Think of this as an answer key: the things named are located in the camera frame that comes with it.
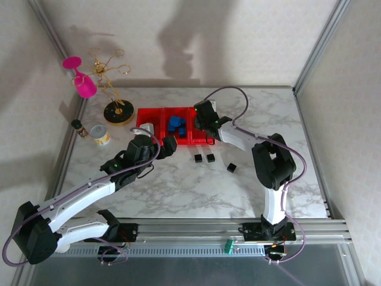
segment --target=white marble surface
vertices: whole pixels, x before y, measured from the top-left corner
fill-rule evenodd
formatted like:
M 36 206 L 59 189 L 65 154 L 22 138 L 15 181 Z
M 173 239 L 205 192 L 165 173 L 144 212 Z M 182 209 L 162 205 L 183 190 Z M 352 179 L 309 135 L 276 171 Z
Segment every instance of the white marble surface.
M 149 107 L 193 106 L 214 89 L 209 88 L 123 88 L 121 97 L 136 109 Z M 237 124 L 254 132 L 283 135 L 286 143 L 307 160 L 308 172 L 290 186 L 287 211 L 295 217 L 326 217 L 324 203 L 307 148 L 304 132 L 291 89 L 246 88 L 250 106 Z M 223 90 L 213 96 L 219 116 L 234 117 L 244 108 L 244 98 L 236 90 Z M 97 146 L 91 138 L 77 137 L 68 166 L 63 191 L 82 184 L 86 178 L 97 178 L 100 165 L 127 148 L 133 135 L 128 125 L 106 124 L 103 109 L 109 99 L 91 98 L 82 123 L 87 130 L 104 124 L 112 137 L 106 146 Z M 196 164 L 193 155 L 202 154 Z M 207 163 L 206 155 L 214 153 L 216 161 Z M 294 158 L 298 169 L 302 164 Z M 237 165 L 234 174 L 226 167 Z M 143 179 L 105 197 L 82 211 L 90 215 L 108 209 L 117 217 L 259 217 L 264 210 L 264 191 L 255 175 L 252 156 L 229 144 L 177 148 L 174 155 L 154 163 L 155 170 Z

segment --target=green terminal block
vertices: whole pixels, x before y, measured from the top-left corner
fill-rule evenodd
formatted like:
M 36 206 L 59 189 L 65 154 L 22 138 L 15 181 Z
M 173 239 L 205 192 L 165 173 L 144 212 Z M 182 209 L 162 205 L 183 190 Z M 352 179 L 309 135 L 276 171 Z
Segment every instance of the green terminal block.
M 231 255 L 233 253 L 234 240 L 227 240 L 225 244 L 224 253 Z

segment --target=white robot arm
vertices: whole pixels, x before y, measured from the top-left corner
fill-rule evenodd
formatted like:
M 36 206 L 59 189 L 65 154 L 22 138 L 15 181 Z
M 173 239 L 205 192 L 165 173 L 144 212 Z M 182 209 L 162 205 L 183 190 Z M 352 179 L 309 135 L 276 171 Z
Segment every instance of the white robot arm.
M 260 140 L 237 130 L 232 122 L 226 122 L 218 130 L 221 142 L 230 143 L 244 151 L 251 152 L 257 144 L 262 144 Z M 281 222 L 285 218 L 284 211 L 281 210 L 282 192 L 279 190 L 265 188 L 265 207 L 263 217 L 272 225 Z M 286 196 L 283 199 L 283 209 L 286 207 Z
M 203 100 L 194 106 L 196 128 L 205 131 L 209 137 L 232 144 L 252 154 L 257 178 L 266 188 L 265 210 L 261 216 L 259 236 L 262 236 L 264 240 L 276 240 L 287 225 L 285 212 L 281 208 L 282 190 L 280 187 L 292 179 L 296 170 L 290 152 L 263 140 L 267 138 L 266 136 L 259 134 L 252 136 L 242 132 L 226 116 L 220 118 L 215 104 L 210 100 Z M 280 145 L 286 145 L 283 137 L 277 133 L 268 138 Z M 285 195 L 283 195 L 283 209 L 286 204 Z
M 66 252 L 70 244 L 77 241 L 88 238 L 112 240 L 117 235 L 119 221 L 108 210 L 100 210 L 91 217 L 69 219 L 132 183 L 147 166 L 151 166 L 153 160 L 171 156 L 176 148 L 174 136 L 163 138 L 163 146 L 159 145 L 159 141 L 153 143 L 150 136 L 135 136 L 126 150 L 101 166 L 100 171 L 105 171 L 108 176 L 74 188 L 41 205 L 28 201 L 20 206 L 8 240 L 13 238 L 33 265 L 44 261 L 55 251 Z M 3 259 L 10 266 L 19 266 L 7 259 L 8 240 L 3 248 Z

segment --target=red tray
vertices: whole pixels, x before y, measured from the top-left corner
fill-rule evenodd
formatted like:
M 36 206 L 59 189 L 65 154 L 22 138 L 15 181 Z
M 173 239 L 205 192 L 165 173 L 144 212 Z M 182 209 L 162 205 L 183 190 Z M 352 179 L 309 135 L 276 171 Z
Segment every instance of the red tray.
M 172 115 L 185 118 L 186 137 L 180 138 L 178 131 L 168 133 L 168 123 Z M 162 139 L 166 136 L 174 135 L 178 145 L 207 145 L 213 140 L 208 138 L 204 131 L 195 128 L 196 111 L 194 107 L 166 107 L 166 108 L 139 108 L 136 126 L 144 123 L 152 123 L 155 129 L 155 136 L 163 144 Z

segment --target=cable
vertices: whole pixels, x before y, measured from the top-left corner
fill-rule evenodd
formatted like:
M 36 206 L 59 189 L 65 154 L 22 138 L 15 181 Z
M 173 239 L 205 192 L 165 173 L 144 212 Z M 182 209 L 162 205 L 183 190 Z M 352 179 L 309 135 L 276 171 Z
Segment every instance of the cable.
M 115 244 L 109 243 L 107 240 L 104 240 L 103 238 L 100 238 L 100 237 L 93 237 L 93 239 L 98 240 L 98 241 L 100 241 L 100 242 L 102 242 L 104 244 L 107 244 L 108 246 L 116 249 L 118 252 L 120 252 L 120 253 L 122 253 L 124 255 L 125 259 L 123 261 L 115 262 L 115 263 L 109 262 L 108 263 L 109 266 L 124 263 L 124 262 L 126 262 L 129 259 L 129 256 L 128 256 L 127 252 L 125 250 L 123 250 L 122 248 L 117 247 Z M 102 265 L 103 265 L 103 262 L 104 262 L 103 258 L 106 255 L 106 253 L 109 252 L 109 251 L 110 251 L 110 249 L 107 249 L 107 250 L 105 250 L 102 253 L 102 256 L 101 256 L 101 264 Z
M 120 170 L 120 171 L 118 171 L 116 173 L 100 177 L 99 179 L 92 180 L 91 182 L 89 182 L 91 185 L 98 184 L 98 183 L 100 183 L 102 181 L 105 181 L 105 180 L 107 180 L 107 179 L 109 179 L 109 178 L 111 178 L 113 176 L 116 176 L 116 175 L 119 175 L 119 174 L 122 174 L 122 173 L 125 173 L 125 172 L 129 172 L 131 170 L 135 170 L 135 169 L 140 168 L 140 167 L 148 166 L 159 156 L 159 153 L 160 153 L 160 141 L 156 138 L 156 136 L 154 134 L 152 134 L 151 132 L 147 131 L 144 128 L 133 127 L 133 128 L 130 129 L 131 132 L 134 131 L 134 130 L 141 130 L 143 132 L 146 132 L 149 136 L 151 136 L 151 138 L 153 138 L 156 141 L 158 149 L 157 149 L 156 154 L 153 156 L 153 158 L 149 159 L 148 161 L 146 161 L 144 163 L 138 164 L 136 166 L 128 167 L 128 168 Z M 28 222 L 30 222 L 32 219 L 36 218 L 37 216 L 42 215 L 42 214 L 52 210 L 51 206 L 53 206 L 54 208 L 57 208 L 62 203 L 65 203 L 66 201 L 71 200 L 73 197 L 81 194 L 84 190 L 87 190 L 88 187 L 89 187 L 89 184 L 84 184 L 83 186 L 79 187 L 78 189 L 75 189 L 73 192 L 65 195 L 63 198 L 59 199 L 58 201 L 52 203 L 52 205 L 47 206 L 44 209 L 40 210 L 39 212 L 31 215 L 26 220 L 24 220 L 18 227 L 16 227 L 15 230 L 12 231 L 11 235 L 8 237 L 8 239 L 6 240 L 6 242 L 5 242 L 5 244 L 4 244 L 3 248 L 2 248 L 2 259 L 5 262 L 5 264 L 7 264 L 8 266 L 12 266 L 12 267 L 18 267 L 18 266 L 24 266 L 24 265 L 26 265 L 28 263 L 28 261 L 21 262 L 21 263 L 13 263 L 7 257 L 7 249 L 8 249 L 9 244 L 11 243 L 12 239 L 16 236 L 16 234 L 20 231 L 20 229 L 25 224 L 27 224 Z
M 137 179 L 142 179 L 142 178 L 144 178 L 146 175 L 148 175 L 149 173 L 151 173 L 154 169 L 155 169 L 155 166 L 153 165 L 153 164 L 151 164 L 151 165 L 149 165 L 149 167 L 152 167 L 148 172 L 146 172 L 143 176 L 140 176 L 140 177 L 138 177 L 138 176 L 136 176 L 136 178 Z
M 283 189 L 282 189 L 282 197 L 281 197 L 281 202 L 280 202 L 280 203 L 281 203 L 281 206 L 280 206 L 281 211 L 283 211 L 283 212 L 285 213 L 285 216 L 286 216 L 292 223 L 296 224 L 296 225 L 300 228 L 300 230 L 301 230 L 301 232 L 302 232 L 302 235 L 303 235 L 303 242 L 302 242 L 302 246 L 301 246 L 301 248 L 300 248 L 294 255 L 292 255 L 291 257 L 289 257 L 289 258 L 287 258 L 287 259 L 285 259 L 285 260 L 278 261 L 278 262 L 281 263 L 281 262 L 287 262 L 287 261 L 290 261 L 291 259 L 295 258 L 297 255 L 299 255 L 299 253 L 302 252 L 302 250 L 304 249 L 304 246 L 305 246 L 305 232 L 304 232 L 302 226 L 301 226 L 295 219 L 293 219 L 289 214 L 286 213 L 286 210 L 284 210 L 284 208 L 283 208 L 283 202 L 284 202 L 284 200 L 285 200 L 285 192 L 288 190 L 288 187 L 290 186 L 290 184 L 292 184 L 292 183 L 296 182 L 297 180 L 299 180 L 299 179 L 300 179 L 301 177 L 303 177 L 304 174 L 306 173 L 306 171 L 307 171 L 307 162 L 305 161 L 305 159 L 303 158 L 303 156 L 300 155 L 299 152 L 297 152 L 296 150 L 294 150 L 294 149 L 292 149 L 292 148 L 286 146 L 285 144 L 279 143 L 279 142 L 274 141 L 274 140 L 272 140 L 272 139 L 270 139 L 270 138 L 266 138 L 266 137 L 263 137 L 263 136 L 259 136 L 259 135 L 257 135 L 257 134 L 254 134 L 254 133 L 252 133 L 252 132 L 250 132 L 250 131 L 247 131 L 247 130 L 245 130 L 245 129 L 242 129 L 242 128 L 236 126 L 236 124 L 235 124 L 236 120 L 239 119 L 239 118 L 241 118 L 241 117 L 246 113 L 246 111 L 247 111 L 248 108 L 249 108 L 249 98 L 248 98 L 247 94 L 246 94 L 241 88 L 238 88 L 238 87 L 236 87 L 236 86 L 224 86 L 224 87 L 222 87 L 222 88 L 218 88 L 218 89 L 216 89 L 215 91 L 213 91 L 212 93 L 210 93 L 207 97 L 204 98 L 204 100 L 207 100 L 209 97 L 211 97 L 211 96 L 212 96 L 213 94 L 215 94 L 216 92 L 218 92 L 218 91 L 220 91 L 220 90 L 222 90 L 222 89 L 227 89 L 227 88 L 232 88 L 232 89 L 237 89 L 237 90 L 239 90 L 239 91 L 242 93 L 242 95 L 245 97 L 245 99 L 246 99 L 246 106 L 245 106 L 245 109 L 243 110 L 243 112 L 242 112 L 240 115 L 236 116 L 236 117 L 233 119 L 233 121 L 232 121 L 232 125 L 233 125 L 237 130 L 239 130 L 239 131 L 241 131 L 241 132 L 243 132 L 243 133 L 245 133 L 245 134 L 247 134 L 247 135 L 253 136 L 254 138 L 258 138 L 258 139 L 260 139 L 260 140 L 267 141 L 267 142 L 269 142 L 269 143 L 271 143 L 271 144 L 274 144 L 274 145 L 277 145 L 277 146 L 279 146 L 279 147 L 281 147 L 281 148 L 283 148 L 283 149 L 286 149 L 286 150 L 288 150 L 288 151 L 294 153 L 297 157 L 299 157 L 299 159 L 300 159 L 300 160 L 302 161 L 302 163 L 303 163 L 303 171 L 302 171 L 302 173 L 301 173 L 299 176 L 297 176 L 296 178 L 294 178 L 294 179 L 290 180 L 289 182 L 285 183 L 285 185 L 283 186 Z
M 218 88 L 218 89 L 216 89 L 215 91 L 213 91 L 211 94 L 209 94 L 207 97 L 205 97 L 204 100 L 207 100 L 209 97 L 211 97 L 212 95 L 214 95 L 216 92 L 221 91 L 222 89 L 227 89 L 227 88 L 232 88 L 232 89 L 237 89 L 237 90 L 239 90 L 239 91 L 244 95 L 244 97 L 245 97 L 245 99 L 246 99 L 246 106 L 245 106 L 245 109 L 243 110 L 243 112 L 242 112 L 240 115 L 236 116 L 236 117 L 233 119 L 233 121 L 232 121 L 232 125 L 235 125 L 236 120 L 237 120 L 238 118 L 241 118 L 241 117 L 246 113 L 246 111 L 247 111 L 248 108 L 249 108 L 249 98 L 248 98 L 247 94 L 246 94 L 241 88 L 238 88 L 237 86 L 223 86 L 222 88 Z

